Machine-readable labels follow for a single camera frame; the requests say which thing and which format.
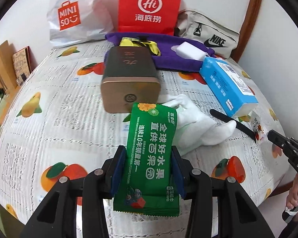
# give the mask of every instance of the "purple cloth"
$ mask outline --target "purple cloth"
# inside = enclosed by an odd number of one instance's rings
[[[215,52],[211,48],[207,48],[199,41],[175,37],[164,34],[152,34],[152,33],[137,33],[137,32],[115,32],[109,33],[105,38],[114,43],[115,46],[119,46],[123,37],[139,38],[139,36],[147,37],[147,40],[154,41],[158,44],[158,48],[161,51],[161,56],[152,56],[153,62],[157,69],[169,69],[187,72],[199,72],[202,62],[197,60],[184,59],[178,56],[173,50],[172,46],[181,45],[183,42],[188,42],[202,51],[208,53],[211,57],[215,57]]]

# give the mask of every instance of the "screw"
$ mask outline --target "screw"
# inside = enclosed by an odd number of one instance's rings
[[[94,171],[94,174],[96,175],[96,176],[100,176],[100,175],[102,175],[104,173],[104,171],[102,170],[102,169],[96,169],[95,171]]]
[[[59,181],[60,181],[60,183],[65,183],[65,182],[67,182],[67,177],[66,176],[62,176],[60,179],[59,179]]]
[[[198,176],[199,174],[201,174],[201,170],[198,169],[198,168],[194,168],[194,169],[192,170],[192,173],[193,173],[195,176]]]
[[[236,182],[236,179],[234,177],[232,177],[232,176],[229,176],[227,178],[227,181],[230,182],[230,183],[234,183],[234,182]]]

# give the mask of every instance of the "cardboard box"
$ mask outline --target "cardboard box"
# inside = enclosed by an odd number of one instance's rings
[[[0,45],[0,88],[3,88],[7,94],[17,87],[12,55],[8,41],[3,42]]]
[[[227,62],[206,57],[200,74],[228,116],[245,116],[258,105],[252,91]]]

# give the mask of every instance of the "wet wipes package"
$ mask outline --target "wet wipes package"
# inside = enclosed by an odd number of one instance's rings
[[[228,116],[245,116],[258,105],[250,88],[227,62],[206,57],[199,72]]]
[[[175,109],[134,103],[126,160],[114,210],[154,216],[179,216],[179,193],[171,175]]]

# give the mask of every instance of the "human hand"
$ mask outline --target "human hand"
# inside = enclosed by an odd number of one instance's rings
[[[298,174],[296,174],[292,187],[289,190],[289,194],[286,198],[286,207],[293,209],[298,206]]]

